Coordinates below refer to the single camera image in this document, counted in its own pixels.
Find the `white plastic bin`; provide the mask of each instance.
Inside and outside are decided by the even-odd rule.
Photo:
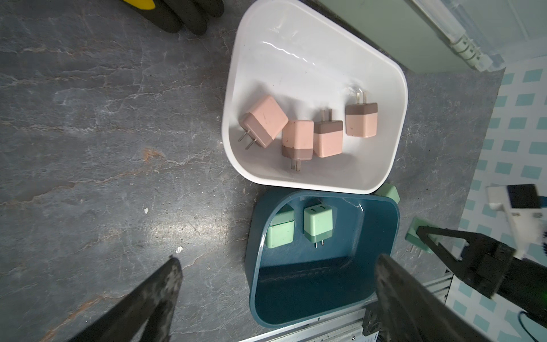
[[[344,134],[343,153],[314,155],[300,172],[281,156],[281,135],[268,147],[245,147],[250,138],[238,120],[265,94],[271,94],[289,119],[321,121],[333,109],[344,120],[355,92],[367,93],[379,108],[377,135]],[[248,180],[272,186],[368,194],[387,178],[403,127],[408,100],[400,67],[321,14],[296,0],[259,0],[237,30],[222,118],[224,149]]]

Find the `teal square tile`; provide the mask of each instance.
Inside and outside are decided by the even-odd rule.
[[[490,236],[490,234],[492,233],[492,228],[487,227],[487,226],[482,225],[482,224],[479,224],[477,226],[477,233],[484,234],[486,236]]]
[[[531,106],[534,103],[535,94],[520,94],[516,97],[515,106]]]
[[[526,118],[511,118],[509,120],[510,130],[523,130],[526,127]]]
[[[471,294],[473,293],[473,289],[464,282],[459,283],[458,291],[465,294],[469,298],[471,298]]]
[[[524,73],[524,79],[522,80],[522,82],[537,82],[542,78],[542,73],[543,69],[528,70]]]
[[[471,181],[471,190],[479,191],[481,184],[482,184],[481,181],[478,181],[476,179],[472,180]]]
[[[547,256],[543,251],[543,246],[530,244],[530,247],[528,247],[528,252],[526,254],[534,258],[541,265],[547,267]]]
[[[485,333],[488,332],[488,327],[490,326],[490,323],[479,315],[475,315],[473,324],[484,330]]]
[[[525,165],[522,168],[522,173],[520,174],[520,176],[531,179],[539,179],[539,175],[541,174],[542,169],[543,168],[537,166]]]
[[[537,142],[534,141],[530,144],[530,150],[528,153],[531,154],[547,154],[547,142]]]
[[[519,149],[520,141],[517,140],[504,140],[502,145],[502,151],[516,152]]]
[[[494,170],[495,173],[502,173],[504,175],[509,175],[511,174],[511,168],[513,167],[513,165],[511,163],[502,163],[501,161],[499,161],[497,164],[496,164],[496,169]]]
[[[479,161],[477,162],[477,170],[481,170],[481,171],[486,170],[487,164],[488,164],[488,160],[479,159]]]
[[[469,220],[465,218],[460,219],[458,227],[467,230],[467,228],[469,227]]]
[[[502,237],[499,240],[511,248],[516,248],[515,239],[509,234],[502,233]]]
[[[465,201],[465,207],[464,208],[467,209],[467,210],[475,209],[475,201],[473,201],[473,200]]]
[[[494,312],[494,309],[496,309],[496,302],[494,302],[490,298],[486,298],[485,296],[481,295],[481,299],[479,301],[479,304],[486,308],[488,311]]]
[[[538,125],[536,126],[537,130],[547,130],[547,118],[539,118]]]
[[[490,209],[490,206],[485,204],[484,207],[482,207],[482,214],[490,217],[496,217],[498,212]]]
[[[515,73],[511,72],[510,74],[503,75],[502,78],[502,85],[509,85],[513,83],[513,78],[515,77]]]
[[[498,96],[498,98],[496,99],[496,103],[494,104],[494,107],[505,107],[506,103],[507,103],[507,95]]]
[[[462,316],[465,316],[465,312],[467,311],[467,307],[457,300],[454,301],[454,306],[452,308]]]
[[[499,122],[501,121],[501,118],[490,118],[490,123],[488,125],[488,128],[499,128]]]
[[[494,146],[494,139],[484,139],[482,143],[482,149],[492,149]]]

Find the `black cable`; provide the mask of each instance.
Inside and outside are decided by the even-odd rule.
[[[547,256],[547,230],[543,232],[543,252]]]
[[[519,319],[519,323],[520,323],[520,326],[522,327],[522,329],[524,329],[524,331],[528,334],[528,336],[530,336],[530,338],[532,340],[534,340],[534,342],[539,342],[534,336],[532,336],[532,334],[524,327],[524,324],[522,324],[522,320],[520,319],[520,315],[522,314],[525,314],[526,315],[526,312],[524,311],[521,311],[519,312],[519,314],[517,315],[517,318]]]

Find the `teal plastic bin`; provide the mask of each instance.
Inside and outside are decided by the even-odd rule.
[[[333,235],[315,248],[304,236],[304,208],[333,209]],[[293,242],[264,246],[281,207],[295,211]],[[366,301],[375,291],[374,264],[391,254],[399,209],[390,198],[280,188],[258,201],[251,221],[245,273],[249,307],[262,326],[280,328]]]

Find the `plug prong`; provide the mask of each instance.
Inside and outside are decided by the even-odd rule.
[[[247,134],[249,134],[249,131],[245,131],[245,134],[243,134],[238,141],[242,141],[243,138],[245,138],[247,136]]]
[[[250,149],[250,147],[256,142],[257,140],[254,139],[253,141],[251,141],[251,143],[249,145],[247,145],[247,147],[245,148],[245,150],[248,150]]]

